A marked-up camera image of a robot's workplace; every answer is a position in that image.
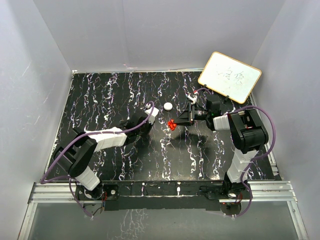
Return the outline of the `red ball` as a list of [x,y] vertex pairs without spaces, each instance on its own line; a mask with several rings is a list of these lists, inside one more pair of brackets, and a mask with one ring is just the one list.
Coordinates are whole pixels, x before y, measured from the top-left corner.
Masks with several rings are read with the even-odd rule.
[[167,125],[171,131],[174,131],[177,127],[177,124],[174,122],[173,119],[169,120]]

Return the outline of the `white earbud charging case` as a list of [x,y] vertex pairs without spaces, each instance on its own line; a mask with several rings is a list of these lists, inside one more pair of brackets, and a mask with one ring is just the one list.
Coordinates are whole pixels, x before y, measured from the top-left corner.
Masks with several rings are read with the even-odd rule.
[[163,108],[164,108],[166,111],[170,111],[170,110],[172,110],[173,105],[172,105],[170,102],[166,102],[166,103],[163,105]]

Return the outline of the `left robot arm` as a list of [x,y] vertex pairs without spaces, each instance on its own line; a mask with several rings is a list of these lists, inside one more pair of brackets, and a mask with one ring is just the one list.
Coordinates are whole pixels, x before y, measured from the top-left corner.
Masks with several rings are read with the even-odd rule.
[[159,110],[156,108],[140,110],[130,119],[121,121],[118,126],[101,130],[98,134],[74,128],[67,140],[56,148],[52,158],[57,159],[71,141],[83,136],[66,149],[57,164],[68,176],[83,186],[89,198],[97,200],[103,195],[104,188],[99,177],[89,167],[93,154],[112,147],[126,146],[132,144],[138,137],[147,136],[158,113]]

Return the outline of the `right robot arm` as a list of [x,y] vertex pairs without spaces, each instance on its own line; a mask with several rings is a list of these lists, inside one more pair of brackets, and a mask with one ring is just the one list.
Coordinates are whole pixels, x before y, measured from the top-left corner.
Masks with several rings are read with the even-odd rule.
[[235,147],[231,165],[225,173],[221,187],[200,191],[206,195],[219,194],[230,199],[248,188],[248,170],[259,150],[269,141],[268,132],[253,105],[245,106],[237,111],[222,114],[221,102],[215,95],[206,98],[205,107],[196,103],[195,97],[188,97],[186,109],[168,122],[170,130],[177,126],[192,126],[195,121],[205,121],[212,131],[230,131]]

